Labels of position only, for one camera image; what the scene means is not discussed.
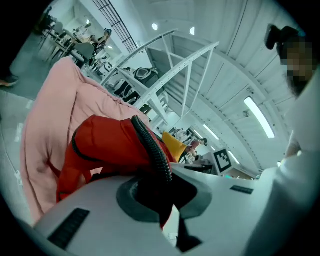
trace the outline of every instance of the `pink blanket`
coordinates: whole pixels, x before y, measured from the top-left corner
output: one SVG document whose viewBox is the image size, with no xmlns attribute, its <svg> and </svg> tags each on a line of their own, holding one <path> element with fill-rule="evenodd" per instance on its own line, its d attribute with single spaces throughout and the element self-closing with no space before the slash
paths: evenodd
<svg viewBox="0 0 320 256">
<path fill-rule="evenodd" d="M 135 107 L 112 96 L 94 80 L 82 75 L 69 58 L 51 69 L 23 128 L 20 172 L 34 222 L 56 204 L 57 176 L 74 131 L 92 115 L 124 120 L 138 115 Z"/>
</svg>

